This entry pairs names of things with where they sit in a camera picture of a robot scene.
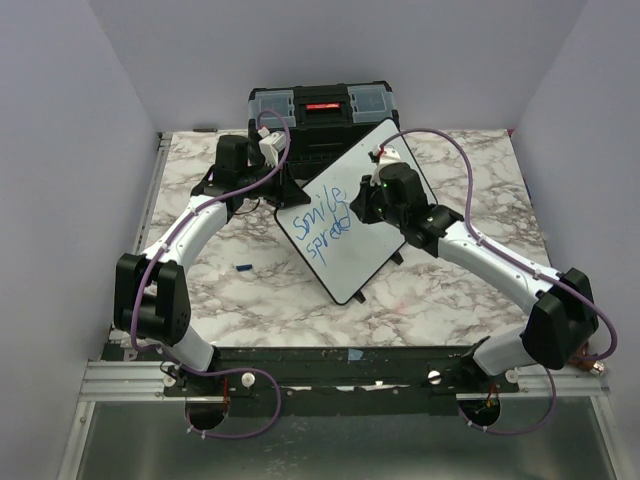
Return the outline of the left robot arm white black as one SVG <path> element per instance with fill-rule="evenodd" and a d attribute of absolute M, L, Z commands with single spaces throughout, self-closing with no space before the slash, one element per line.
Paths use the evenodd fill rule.
<path fill-rule="evenodd" d="M 220 387 L 222 372 L 215 365 L 216 347 L 191 325 L 188 270 L 245 200 L 277 206 L 308 202 L 285 167 L 289 147 L 289 134 L 267 128 L 260 129 L 256 143 L 222 136 L 214 164 L 191 190 L 176 221 L 142 253 L 117 261 L 115 328 L 129 334 L 134 350 L 154 350 L 182 365 L 188 384 L 201 395 Z"/>

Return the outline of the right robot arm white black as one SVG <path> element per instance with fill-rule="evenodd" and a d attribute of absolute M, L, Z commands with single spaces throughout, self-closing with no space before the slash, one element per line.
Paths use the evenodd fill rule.
<path fill-rule="evenodd" d="M 556 272 L 518 256 L 507 260 L 496 242 L 474 238 L 461 214 L 429 202 L 419 174 L 404 162 L 363 176 L 350 208 L 362 223 L 385 222 L 409 245 L 473 273 L 527 315 L 524 328 L 483 339 L 468 352 L 459 371 L 471 391 L 518 367 L 560 370 L 598 328 L 584 273 Z"/>

